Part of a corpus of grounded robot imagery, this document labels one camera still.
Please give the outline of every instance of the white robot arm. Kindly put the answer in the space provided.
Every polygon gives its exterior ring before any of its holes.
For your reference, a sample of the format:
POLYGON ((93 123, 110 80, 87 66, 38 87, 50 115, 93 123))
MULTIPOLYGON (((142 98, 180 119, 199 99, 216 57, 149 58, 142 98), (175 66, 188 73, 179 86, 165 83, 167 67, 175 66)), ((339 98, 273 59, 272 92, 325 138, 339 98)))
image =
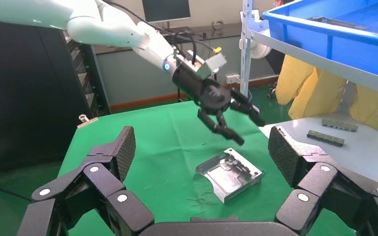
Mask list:
POLYGON ((0 0, 0 21, 66 30, 84 44, 132 47, 159 68, 173 54, 155 29, 101 0, 0 0))
POLYGON ((201 108, 198 117, 212 132, 240 145, 244 140, 227 127, 223 112, 231 108, 264 125, 259 110, 246 97, 208 79, 226 63, 221 53, 205 61, 194 57, 190 62, 156 29, 145 22, 136 25, 123 11, 102 0, 0 0, 0 21, 66 30, 72 39, 84 44, 131 47, 171 74, 173 83, 201 108), (209 115, 216 116, 218 124, 209 115))

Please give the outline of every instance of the red baseboard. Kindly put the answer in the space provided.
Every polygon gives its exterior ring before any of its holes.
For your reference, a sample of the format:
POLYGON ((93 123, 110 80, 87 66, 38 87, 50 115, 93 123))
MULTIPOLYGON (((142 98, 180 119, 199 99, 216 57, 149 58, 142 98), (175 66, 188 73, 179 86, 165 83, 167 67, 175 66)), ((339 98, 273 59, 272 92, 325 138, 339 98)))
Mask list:
MULTIPOLYGON (((276 78, 252 81, 252 82, 249 82, 249 87, 268 85, 268 84, 272 84, 276 82, 277 80, 278 78, 276 77, 276 78)), ((233 87, 239 88, 240 85, 235 84, 233 85, 233 87)), ((185 98, 185 97, 186 95, 184 93, 181 93, 181 98, 185 98)), ((147 98, 147 99, 138 100, 138 101, 113 104, 111 105, 111 111, 115 112, 115 111, 132 109, 132 108, 137 108, 137 107, 150 106, 150 105, 155 105, 157 103, 168 102, 168 101, 173 101, 173 100, 177 101, 177 93, 172 93, 169 95, 164 95, 164 96, 159 96, 159 97, 147 98)))

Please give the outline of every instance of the power outlet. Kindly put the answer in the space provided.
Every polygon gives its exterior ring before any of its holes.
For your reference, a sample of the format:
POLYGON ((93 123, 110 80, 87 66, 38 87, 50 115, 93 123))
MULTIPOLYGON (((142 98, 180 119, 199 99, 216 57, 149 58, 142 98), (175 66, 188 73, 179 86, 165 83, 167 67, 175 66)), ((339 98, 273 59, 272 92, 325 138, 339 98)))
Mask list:
POLYGON ((225 82, 230 84, 239 84, 241 82, 240 75, 227 75, 225 78, 225 82))

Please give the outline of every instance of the white shelf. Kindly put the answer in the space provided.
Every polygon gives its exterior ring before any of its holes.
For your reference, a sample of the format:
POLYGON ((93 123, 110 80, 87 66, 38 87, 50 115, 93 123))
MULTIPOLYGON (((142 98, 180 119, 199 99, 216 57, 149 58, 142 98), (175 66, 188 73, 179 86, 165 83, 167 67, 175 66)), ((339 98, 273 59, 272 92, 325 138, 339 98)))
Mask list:
POLYGON ((360 175, 378 182, 378 132, 364 124, 359 123, 350 116, 342 114, 329 114, 319 117, 303 118, 266 125, 260 130, 269 137, 273 126, 282 126, 296 141, 320 146, 336 162, 360 175), (354 123, 359 126, 357 133, 341 131, 323 127, 323 118, 354 123), (345 140, 344 147, 336 147, 326 143, 307 138, 309 130, 328 134, 345 140))
POLYGON ((281 42, 277 39, 273 39, 270 36, 270 31, 268 30, 269 22, 267 20, 259 23, 251 22, 249 23, 249 28, 250 32, 248 32, 248 34, 253 35, 254 41, 262 43, 271 47, 272 49, 278 50, 316 67, 327 70, 331 73, 337 74, 346 80, 350 80, 356 84, 360 84, 378 91, 378 75, 323 58, 301 48, 281 42))

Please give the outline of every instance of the black cabinet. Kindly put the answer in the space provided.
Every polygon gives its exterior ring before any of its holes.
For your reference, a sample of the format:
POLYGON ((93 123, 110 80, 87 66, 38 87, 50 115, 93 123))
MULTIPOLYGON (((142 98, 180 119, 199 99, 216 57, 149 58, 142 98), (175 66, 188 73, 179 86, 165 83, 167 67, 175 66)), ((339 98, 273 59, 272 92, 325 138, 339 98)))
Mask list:
POLYGON ((93 58, 83 53, 92 48, 75 44, 59 29, 0 23, 0 169, 62 160, 79 115, 109 114, 93 58))

